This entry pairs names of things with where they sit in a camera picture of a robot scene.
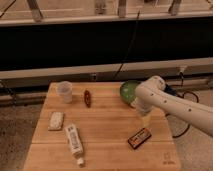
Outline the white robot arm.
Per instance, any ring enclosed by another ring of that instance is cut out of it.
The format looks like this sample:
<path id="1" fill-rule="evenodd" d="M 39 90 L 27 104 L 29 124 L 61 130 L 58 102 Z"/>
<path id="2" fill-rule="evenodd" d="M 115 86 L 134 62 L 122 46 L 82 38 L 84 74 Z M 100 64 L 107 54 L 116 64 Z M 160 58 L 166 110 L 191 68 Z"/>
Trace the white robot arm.
<path id="1" fill-rule="evenodd" d="M 166 83 L 160 76 L 140 83 L 135 88 L 137 108 L 145 114 L 156 106 L 213 137 L 213 107 L 170 95 L 164 92 L 165 88 Z"/>

